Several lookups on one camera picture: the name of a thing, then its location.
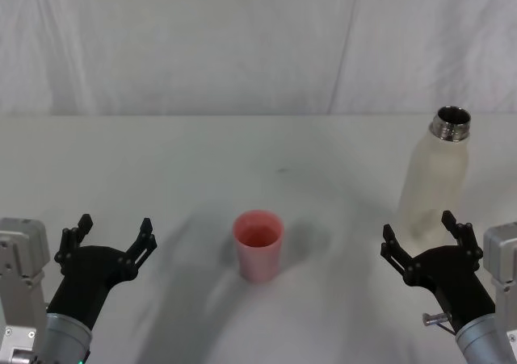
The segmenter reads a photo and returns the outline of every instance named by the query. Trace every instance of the metal pin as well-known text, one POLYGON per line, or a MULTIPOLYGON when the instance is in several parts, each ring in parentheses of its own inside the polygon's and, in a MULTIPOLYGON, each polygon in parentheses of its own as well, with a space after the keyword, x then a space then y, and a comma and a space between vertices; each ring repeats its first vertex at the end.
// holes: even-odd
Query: metal pin
POLYGON ((442 324, 442 323, 448 322, 448 321, 449 321, 449 319, 447 317, 447 314, 445 314, 445 313, 435 314, 433 316, 431 316, 427 313, 422 314, 422 322, 425 326, 442 324))

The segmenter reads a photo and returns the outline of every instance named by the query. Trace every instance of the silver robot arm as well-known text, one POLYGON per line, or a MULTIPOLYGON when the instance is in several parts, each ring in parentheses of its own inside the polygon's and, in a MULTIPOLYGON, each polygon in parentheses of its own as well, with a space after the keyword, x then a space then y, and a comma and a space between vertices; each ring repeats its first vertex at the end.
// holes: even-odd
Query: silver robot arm
POLYGON ((0 220, 0 299, 6 327, 0 363, 25 364, 41 350, 47 313, 41 289, 49 261, 47 235, 37 220, 0 220))

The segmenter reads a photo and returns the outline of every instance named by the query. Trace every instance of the black robotic gripper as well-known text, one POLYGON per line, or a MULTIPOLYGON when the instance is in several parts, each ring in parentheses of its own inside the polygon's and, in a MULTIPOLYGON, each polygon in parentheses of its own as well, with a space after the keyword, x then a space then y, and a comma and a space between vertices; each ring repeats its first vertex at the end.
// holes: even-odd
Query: black robotic gripper
POLYGON ((92 226, 86 214, 76 228, 63 229, 54 260, 61 265, 64 278, 47 309, 47 313, 72 317, 90 330, 109 291, 118 283, 136 278, 138 269, 157 247, 149 218, 142 221, 138 238, 126 252, 97 245, 81 247, 92 226))

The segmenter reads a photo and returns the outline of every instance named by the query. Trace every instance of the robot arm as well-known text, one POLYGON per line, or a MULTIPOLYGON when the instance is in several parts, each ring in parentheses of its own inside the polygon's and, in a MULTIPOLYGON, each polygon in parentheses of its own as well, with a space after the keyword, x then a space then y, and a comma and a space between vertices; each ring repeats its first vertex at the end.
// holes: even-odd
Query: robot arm
POLYGON ((428 249, 411 257, 385 225, 380 255, 392 265, 408 286, 428 289, 436 297, 443 314, 423 315, 425 325, 449 322, 456 343, 469 364, 516 363, 517 299, 515 249, 517 226, 491 228, 484 236, 485 268, 494 276, 496 304, 477 279, 483 252, 477 246, 470 223, 458 224, 450 211, 442 223, 457 245, 428 249))
POLYGON ((131 281, 156 249, 149 219, 126 251, 80 247, 93 222, 83 215, 78 226, 65 228, 54 257, 64 275, 45 311, 41 290, 48 262, 44 225, 36 220, 0 220, 0 298, 6 331, 0 364, 78 364, 90 353, 91 330, 109 291, 131 281))

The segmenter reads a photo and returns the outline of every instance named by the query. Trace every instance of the bottle neck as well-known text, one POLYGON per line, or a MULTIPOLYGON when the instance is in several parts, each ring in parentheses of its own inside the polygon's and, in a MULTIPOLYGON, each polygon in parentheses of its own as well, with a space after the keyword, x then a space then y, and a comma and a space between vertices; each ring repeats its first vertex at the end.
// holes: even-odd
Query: bottle neck
POLYGON ((442 107, 431 122, 429 131, 448 142, 466 140, 470 131, 470 114, 459 107, 442 107))

